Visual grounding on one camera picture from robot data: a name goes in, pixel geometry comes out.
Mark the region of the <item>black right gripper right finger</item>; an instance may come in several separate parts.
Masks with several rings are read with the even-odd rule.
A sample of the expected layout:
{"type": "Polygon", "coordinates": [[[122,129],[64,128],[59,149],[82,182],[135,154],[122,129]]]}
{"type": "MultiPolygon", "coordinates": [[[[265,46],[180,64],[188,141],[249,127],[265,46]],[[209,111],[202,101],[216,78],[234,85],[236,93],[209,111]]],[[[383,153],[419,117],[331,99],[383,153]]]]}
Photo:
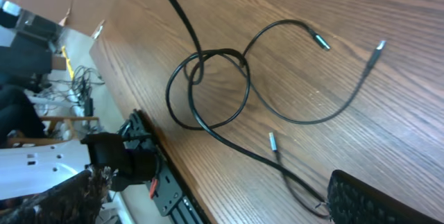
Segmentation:
{"type": "Polygon", "coordinates": [[[342,170],[331,174],[327,206],[336,224],[441,224],[342,170]]]}

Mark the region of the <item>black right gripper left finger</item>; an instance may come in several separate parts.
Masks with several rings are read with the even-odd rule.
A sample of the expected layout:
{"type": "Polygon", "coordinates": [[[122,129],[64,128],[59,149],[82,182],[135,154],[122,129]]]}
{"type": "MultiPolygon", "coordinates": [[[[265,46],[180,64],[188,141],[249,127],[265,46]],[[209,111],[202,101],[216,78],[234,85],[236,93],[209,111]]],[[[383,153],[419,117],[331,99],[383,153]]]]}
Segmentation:
{"type": "Polygon", "coordinates": [[[1,224],[95,223],[118,170],[90,167],[1,214],[1,224]]]}

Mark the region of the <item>thin black cable silver plugs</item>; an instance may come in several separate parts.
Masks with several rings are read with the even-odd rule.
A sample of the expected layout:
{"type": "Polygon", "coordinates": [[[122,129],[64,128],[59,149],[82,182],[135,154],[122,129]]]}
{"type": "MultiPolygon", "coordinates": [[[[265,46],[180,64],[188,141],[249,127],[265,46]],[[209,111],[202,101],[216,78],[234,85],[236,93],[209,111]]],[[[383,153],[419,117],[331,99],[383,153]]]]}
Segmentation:
{"type": "MultiPolygon", "coordinates": [[[[271,30],[272,28],[279,26],[279,25],[284,25],[284,24],[290,24],[290,25],[294,25],[294,26],[298,26],[302,29],[304,29],[313,39],[313,41],[324,51],[329,51],[331,49],[331,46],[327,43],[327,41],[320,35],[318,34],[314,29],[312,29],[308,24],[306,24],[303,21],[299,21],[296,19],[281,19],[278,21],[275,21],[271,24],[269,24],[268,26],[264,27],[262,30],[260,30],[253,38],[252,40],[248,43],[248,45],[246,46],[246,48],[243,51],[243,55],[246,55],[249,50],[253,47],[253,45],[256,43],[256,41],[266,32],[271,30]]],[[[355,97],[358,95],[359,90],[361,89],[362,85],[365,83],[365,80],[367,79],[367,77],[370,75],[371,71],[373,70],[374,66],[376,65],[377,61],[379,60],[382,51],[384,50],[384,47],[386,46],[386,40],[381,40],[378,45],[374,48],[373,52],[371,53],[370,58],[368,59],[366,66],[364,67],[360,79],[358,80],[355,88],[353,89],[352,93],[350,94],[349,98],[347,99],[347,101],[339,108],[337,109],[335,112],[331,113],[330,115],[327,115],[326,117],[320,118],[320,119],[315,119],[315,120],[309,120],[309,121],[300,121],[300,120],[296,120],[296,119],[291,119],[289,117],[284,116],[283,114],[280,114],[277,110],[275,110],[273,107],[271,107],[270,104],[268,104],[264,98],[262,97],[262,95],[257,91],[256,87],[253,85],[252,82],[247,83],[246,85],[246,89],[249,92],[250,90],[252,90],[254,93],[256,93],[256,96],[258,97],[259,101],[262,103],[262,105],[272,114],[274,114],[275,116],[277,116],[278,118],[289,122],[289,123],[294,123],[294,124],[298,124],[298,125],[314,125],[314,124],[319,124],[319,123],[324,123],[326,121],[332,120],[333,118],[337,117],[340,115],[340,113],[342,113],[347,107],[350,106],[350,104],[353,102],[353,100],[355,99],[355,97]]]]}

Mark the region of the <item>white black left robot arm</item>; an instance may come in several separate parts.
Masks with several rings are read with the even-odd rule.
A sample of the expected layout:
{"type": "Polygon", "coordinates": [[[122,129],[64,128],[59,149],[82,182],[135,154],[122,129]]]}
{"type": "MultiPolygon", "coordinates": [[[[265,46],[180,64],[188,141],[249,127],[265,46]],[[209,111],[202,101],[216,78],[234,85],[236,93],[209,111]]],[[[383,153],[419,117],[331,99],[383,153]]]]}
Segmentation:
{"type": "Polygon", "coordinates": [[[102,132],[56,144],[1,149],[1,199],[42,193],[74,177],[88,166],[110,167],[117,173],[116,191],[129,184],[148,181],[157,173],[154,152],[128,149],[125,141],[148,139],[150,135],[124,138],[102,132]]]}

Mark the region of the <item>wooden chair in background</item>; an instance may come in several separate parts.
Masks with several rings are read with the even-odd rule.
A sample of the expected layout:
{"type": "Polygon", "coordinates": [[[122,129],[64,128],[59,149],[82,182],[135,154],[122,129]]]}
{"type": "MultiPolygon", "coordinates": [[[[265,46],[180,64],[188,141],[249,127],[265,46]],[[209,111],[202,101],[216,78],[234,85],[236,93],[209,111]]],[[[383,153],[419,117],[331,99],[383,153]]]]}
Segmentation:
{"type": "Polygon", "coordinates": [[[45,125],[45,138],[25,137],[17,131],[16,135],[8,138],[7,148],[46,146],[61,144],[67,141],[79,140],[100,126],[98,117],[40,117],[45,125]]]}

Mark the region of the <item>person in dark clothing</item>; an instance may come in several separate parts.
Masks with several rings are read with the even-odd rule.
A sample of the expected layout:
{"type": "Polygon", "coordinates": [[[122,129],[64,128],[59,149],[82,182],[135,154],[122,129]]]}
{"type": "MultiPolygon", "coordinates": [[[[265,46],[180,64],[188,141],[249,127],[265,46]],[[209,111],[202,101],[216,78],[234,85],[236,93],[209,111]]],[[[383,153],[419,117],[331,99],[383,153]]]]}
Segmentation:
{"type": "Polygon", "coordinates": [[[44,124],[31,101],[28,89],[41,91],[31,78],[51,71],[52,52],[29,47],[1,47],[1,147],[8,135],[18,130],[25,137],[45,138],[44,124]]]}

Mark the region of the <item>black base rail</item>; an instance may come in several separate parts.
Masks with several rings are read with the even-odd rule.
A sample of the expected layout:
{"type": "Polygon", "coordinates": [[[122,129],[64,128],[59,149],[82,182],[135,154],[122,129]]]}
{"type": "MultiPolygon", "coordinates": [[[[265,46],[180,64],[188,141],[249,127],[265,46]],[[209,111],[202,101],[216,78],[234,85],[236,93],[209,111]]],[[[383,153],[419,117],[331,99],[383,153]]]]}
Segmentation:
{"type": "Polygon", "coordinates": [[[210,220],[163,148],[160,139],[142,110],[133,110],[119,129],[130,149],[147,150],[158,163],[157,186],[153,202],[160,215],[172,223],[205,224],[210,220]]]}

